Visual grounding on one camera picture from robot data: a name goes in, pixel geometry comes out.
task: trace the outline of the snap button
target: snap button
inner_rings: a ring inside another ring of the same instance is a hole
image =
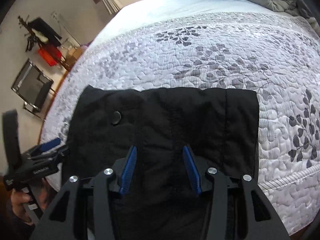
[[[118,111],[113,112],[112,117],[111,117],[111,123],[113,125],[119,124],[121,121],[121,114]]]

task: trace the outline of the white label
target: white label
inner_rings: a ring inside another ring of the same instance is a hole
[[[34,210],[34,209],[37,209],[38,206],[37,206],[37,204],[32,204],[32,205],[28,205],[28,208],[29,208],[30,210]]]
[[[27,187],[24,187],[24,188],[22,189],[22,191],[23,191],[24,193],[29,193],[29,190],[28,190]]]

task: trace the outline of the hanging clothes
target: hanging clothes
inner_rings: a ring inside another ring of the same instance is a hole
[[[182,159],[258,179],[256,92],[196,88],[104,91],[87,87],[70,122],[62,183],[93,177],[137,147],[130,192],[113,201],[120,239],[202,239],[210,196],[195,198]]]
[[[34,19],[33,21],[28,23],[28,26],[32,29],[35,29],[39,32],[41,32],[45,37],[49,39],[49,43],[51,43],[53,46],[58,47],[61,46],[61,43],[59,40],[62,39],[62,37],[55,32],[54,29],[52,29],[43,19],[40,17]]]

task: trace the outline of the blue gripper pad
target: blue gripper pad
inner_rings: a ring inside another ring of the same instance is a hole
[[[196,164],[193,160],[193,154],[190,152],[190,149],[185,146],[182,152],[184,165],[187,169],[187,174],[189,177],[190,185],[193,192],[198,196],[201,194],[201,181],[200,181],[200,174],[197,170]]]
[[[121,185],[119,190],[119,193],[121,195],[124,195],[129,192],[129,187],[132,180],[134,168],[136,166],[136,162],[137,148],[133,147],[121,175]]]
[[[42,144],[40,147],[40,151],[44,153],[44,152],[49,151],[50,149],[58,146],[60,143],[61,143],[61,139],[55,138],[50,142]]]

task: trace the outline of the silver screw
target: silver screw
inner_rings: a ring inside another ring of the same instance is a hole
[[[251,178],[250,175],[243,175],[243,179],[244,179],[245,181],[250,181],[252,178]]]
[[[111,175],[113,173],[113,169],[107,168],[107,169],[104,170],[103,173],[106,174],[106,175]]]
[[[217,169],[216,169],[216,168],[209,168],[209,169],[208,169],[208,172],[209,172],[210,174],[216,174],[216,173],[217,173]]]
[[[71,176],[70,178],[69,178],[69,181],[70,182],[76,182],[78,180],[78,177],[77,176]]]

